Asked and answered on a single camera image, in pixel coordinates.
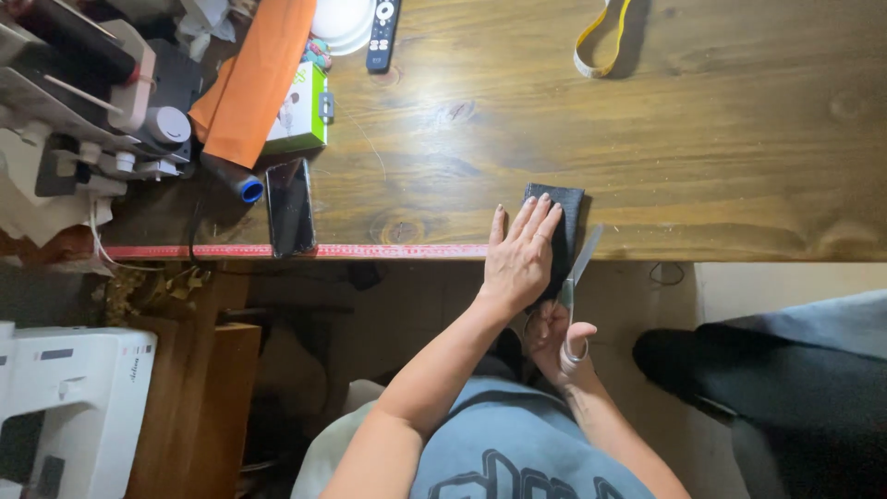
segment woman's right hand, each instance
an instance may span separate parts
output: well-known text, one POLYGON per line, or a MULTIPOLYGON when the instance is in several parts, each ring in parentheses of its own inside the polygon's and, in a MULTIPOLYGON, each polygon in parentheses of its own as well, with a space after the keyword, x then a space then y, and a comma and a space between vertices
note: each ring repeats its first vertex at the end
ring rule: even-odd
POLYGON ((583 352, 587 352, 586 339, 597 330, 587 322, 570 326, 569 311, 549 300, 530 316, 524 335, 533 362, 551 384, 563 391, 570 386, 581 387, 596 376, 592 360, 583 352), (570 353, 583 355, 582 360, 574 361, 567 356, 563 348, 565 341, 569 342, 570 353))

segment hand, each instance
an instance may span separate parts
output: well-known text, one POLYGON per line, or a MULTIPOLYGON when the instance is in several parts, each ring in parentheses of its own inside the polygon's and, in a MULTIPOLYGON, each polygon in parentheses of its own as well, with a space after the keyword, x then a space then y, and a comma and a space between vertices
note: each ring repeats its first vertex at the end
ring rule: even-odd
POLYGON ((559 390, 588 383, 596 376, 592 360, 585 355, 574 362, 563 351, 564 340, 569 351, 578 356, 585 352, 586 339, 598 331, 587 322, 569 325, 569 311, 553 300, 546 301, 527 321, 524 343, 542 374, 559 390))
POLYGON ((551 198, 530 197, 514 218, 505 236, 505 210, 500 204, 493 215, 490 246, 483 268, 479 298, 500 302, 514 315, 542 294, 551 280, 552 235, 563 208, 558 202, 551 211, 551 198))

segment woman's left hand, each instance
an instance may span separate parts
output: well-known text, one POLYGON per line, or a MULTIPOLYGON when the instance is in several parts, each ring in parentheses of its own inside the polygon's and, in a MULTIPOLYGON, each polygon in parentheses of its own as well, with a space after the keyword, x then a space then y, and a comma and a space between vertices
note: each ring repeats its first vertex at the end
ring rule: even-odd
POLYGON ((514 314, 542 294, 551 280, 552 235, 563 212, 559 202, 550 206, 548 193, 527 199, 508 235, 505 210, 496 208, 479 298, 498 300, 514 314))

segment tv remote control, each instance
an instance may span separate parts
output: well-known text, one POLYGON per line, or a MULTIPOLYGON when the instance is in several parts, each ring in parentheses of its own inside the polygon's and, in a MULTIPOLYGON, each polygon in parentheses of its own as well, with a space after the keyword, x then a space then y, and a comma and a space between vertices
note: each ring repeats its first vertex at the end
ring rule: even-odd
POLYGON ((373 20, 373 34, 370 35, 370 50, 366 52, 366 68, 374 73, 388 71, 399 7, 400 0, 376 0, 376 15, 373 20))

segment wooden table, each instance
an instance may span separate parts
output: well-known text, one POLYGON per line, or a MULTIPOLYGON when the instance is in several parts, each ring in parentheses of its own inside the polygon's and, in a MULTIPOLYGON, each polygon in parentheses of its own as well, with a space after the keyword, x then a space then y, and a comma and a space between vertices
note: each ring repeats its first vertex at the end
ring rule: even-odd
MULTIPOLYGON (((404 0, 387 75, 365 51, 336 58, 311 161, 321 254, 482 255, 497 203, 515 214, 533 181, 593 196, 596 258, 887 259, 883 2, 634 0, 615 77, 586 80, 573 45, 602 6, 404 0)), ((105 230, 128 247, 111 252, 181 251, 197 189, 143 186, 105 230)), ((217 192, 198 243, 267 255, 246 246, 268 243, 265 205, 217 192)))

